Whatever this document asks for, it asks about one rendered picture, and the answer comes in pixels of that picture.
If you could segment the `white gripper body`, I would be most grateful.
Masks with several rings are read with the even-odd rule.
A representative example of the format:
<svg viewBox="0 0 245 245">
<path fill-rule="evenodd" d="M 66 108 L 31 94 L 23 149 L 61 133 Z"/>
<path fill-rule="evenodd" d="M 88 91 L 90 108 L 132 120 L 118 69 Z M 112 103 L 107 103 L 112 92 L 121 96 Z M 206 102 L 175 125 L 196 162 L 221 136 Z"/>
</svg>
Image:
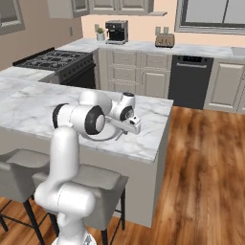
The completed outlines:
<svg viewBox="0 0 245 245">
<path fill-rule="evenodd" d="M 125 121 L 119 121 L 113 118 L 110 118 L 109 121 L 116 127 L 131 132 L 134 134 L 139 134 L 141 132 L 141 119 L 138 117 L 131 117 Z"/>
</svg>

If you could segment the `grey cushioned bar stool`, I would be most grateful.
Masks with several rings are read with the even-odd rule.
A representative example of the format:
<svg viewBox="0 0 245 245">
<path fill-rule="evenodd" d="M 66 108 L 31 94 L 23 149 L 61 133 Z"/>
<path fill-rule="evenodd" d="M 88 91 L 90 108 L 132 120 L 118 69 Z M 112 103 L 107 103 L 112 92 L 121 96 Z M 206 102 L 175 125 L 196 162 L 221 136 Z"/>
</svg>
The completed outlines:
<svg viewBox="0 0 245 245">
<path fill-rule="evenodd" d="M 31 220 L 41 245 L 44 245 L 42 234 L 36 223 L 29 198 L 35 191 L 33 175 L 49 166 L 49 156 L 28 149 L 17 148 L 0 155 L 0 196 L 22 203 Z"/>
<path fill-rule="evenodd" d="M 101 232 L 102 245 L 112 245 L 107 226 L 116 207 L 121 214 L 117 227 L 125 228 L 125 186 L 128 178 L 118 172 L 82 165 L 72 180 L 63 180 L 39 172 L 33 176 L 34 200 L 46 212 L 55 214 L 58 235 L 52 245 L 97 245 L 87 232 Z"/>
</svg>

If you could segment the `beige wall cupboard run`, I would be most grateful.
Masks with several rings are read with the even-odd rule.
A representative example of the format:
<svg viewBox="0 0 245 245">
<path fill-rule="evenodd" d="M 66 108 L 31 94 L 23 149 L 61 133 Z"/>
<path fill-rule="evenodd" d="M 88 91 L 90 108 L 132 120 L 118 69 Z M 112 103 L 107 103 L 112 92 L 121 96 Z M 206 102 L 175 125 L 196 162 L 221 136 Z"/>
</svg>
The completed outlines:
<svg viewBox="0 0 245 245">
<path fill-rule="evenodd" d="M 148 15 L 154 0 L 48 0 L 51 18 L 77 18 L 88 14 Z"/>
</svg>

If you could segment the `white round plate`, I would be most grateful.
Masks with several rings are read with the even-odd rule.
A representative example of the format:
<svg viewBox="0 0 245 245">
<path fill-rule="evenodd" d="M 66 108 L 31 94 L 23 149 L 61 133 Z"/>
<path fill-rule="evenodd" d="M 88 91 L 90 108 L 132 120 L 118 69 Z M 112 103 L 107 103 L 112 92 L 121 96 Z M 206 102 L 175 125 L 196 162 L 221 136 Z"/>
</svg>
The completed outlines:
<svg viewBox="0 0 245 245">
<path fill-rule="evenodd" d="M 120 132 L 120 129 L 111 123 L 110 118 L 105 118 L 103 130 L 97 135 L 87 135 L 87 138 L 96 142 L 109 141 L 116 138 Z"/>
</svg>

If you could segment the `black dishwasher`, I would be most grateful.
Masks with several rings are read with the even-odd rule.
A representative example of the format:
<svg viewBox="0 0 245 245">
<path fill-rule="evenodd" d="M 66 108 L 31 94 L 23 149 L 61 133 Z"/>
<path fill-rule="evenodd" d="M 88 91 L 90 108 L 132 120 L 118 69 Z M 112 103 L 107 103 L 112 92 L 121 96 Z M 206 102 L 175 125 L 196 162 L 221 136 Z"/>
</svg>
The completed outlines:
<svg viewBox="0 0 245 245">
<path fill-rule="evenodd" d="M 174 100 L 175 106 L 203 109 L 212 64 L 212 57 L 172 57 L 167 97 Z"/>
</svg>

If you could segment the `grey framed window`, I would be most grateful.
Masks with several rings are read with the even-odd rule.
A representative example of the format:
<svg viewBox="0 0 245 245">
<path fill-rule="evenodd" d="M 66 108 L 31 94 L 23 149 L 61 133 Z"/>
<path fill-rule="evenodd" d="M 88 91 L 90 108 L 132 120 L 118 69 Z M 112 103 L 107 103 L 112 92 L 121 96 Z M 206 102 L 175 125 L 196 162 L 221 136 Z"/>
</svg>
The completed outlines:
<svg viewBox="0 0 245 245">
<path fill-rule="evenodd" d="M 245 35 L 245 0 L 177 0 L 174 31 Z"/>
<path fill-rule="evenodd" d="M 0 35 L 25 30 L 19 0 L 0 0 Z"/>
</svg>

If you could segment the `black coffee machine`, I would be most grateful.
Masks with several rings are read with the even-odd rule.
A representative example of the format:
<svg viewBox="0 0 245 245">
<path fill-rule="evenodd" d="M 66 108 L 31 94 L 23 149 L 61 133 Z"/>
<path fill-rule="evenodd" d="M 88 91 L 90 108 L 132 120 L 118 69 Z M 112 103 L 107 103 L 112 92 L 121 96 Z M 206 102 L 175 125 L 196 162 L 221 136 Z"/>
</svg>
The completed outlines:
<svg viewBox="0 0 245 245">
<path fill-rule="evenodd" d="M 108 39 L 106 44 L 123 45 L 128 41 L 128 21 L 109 20 L 105 22 L 105 29 Z"/>
</svg>

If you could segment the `black gas range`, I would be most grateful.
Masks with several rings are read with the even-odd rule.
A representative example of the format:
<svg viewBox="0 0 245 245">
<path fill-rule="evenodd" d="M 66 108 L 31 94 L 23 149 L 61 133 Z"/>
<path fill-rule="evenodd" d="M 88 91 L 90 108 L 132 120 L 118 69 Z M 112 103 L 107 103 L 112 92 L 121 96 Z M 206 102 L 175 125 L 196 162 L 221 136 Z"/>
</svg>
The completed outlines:
<svg viewBox="0 0 245 245">
<path fill-rule="evenodd" d="M 54 47 L 15 61 L 13 66 L 52 71 L 50 82 L 95 89 L 96 64 L 92 53 L 62 51 Z"/>
</svg>

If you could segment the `beige base cupboard run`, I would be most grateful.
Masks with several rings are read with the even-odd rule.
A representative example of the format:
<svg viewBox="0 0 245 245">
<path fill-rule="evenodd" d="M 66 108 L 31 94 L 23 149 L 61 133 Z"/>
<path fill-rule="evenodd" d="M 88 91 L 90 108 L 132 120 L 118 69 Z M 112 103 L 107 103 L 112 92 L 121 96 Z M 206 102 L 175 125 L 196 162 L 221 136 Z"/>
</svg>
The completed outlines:
<svg viewBox="0 0 245 245">
<path fill-rule="evenodd" d="M 245 59 L 216 58 L 212 65 L 204 108 L 235 113 L 244 87 Z"/>
<path fill-rule="evenodd" d="M 166 99 L 171 55 L 99 49 L 100 89 Z"/>
</svg>

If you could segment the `brown toaster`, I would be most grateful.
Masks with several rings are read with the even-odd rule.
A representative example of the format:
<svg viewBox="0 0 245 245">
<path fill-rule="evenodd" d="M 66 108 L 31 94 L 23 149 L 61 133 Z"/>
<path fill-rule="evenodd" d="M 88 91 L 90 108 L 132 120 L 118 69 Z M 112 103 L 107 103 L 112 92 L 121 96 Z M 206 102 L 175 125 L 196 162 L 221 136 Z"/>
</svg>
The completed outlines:
<svg viewBox="0 0 245 245">
<path fill-rule="evenodd" d="M 160 48 L 172 48 L 175 44 L 175 36 L 173 33 L 158 34 L 155 40 L 155 46 Z"/>
</svg>

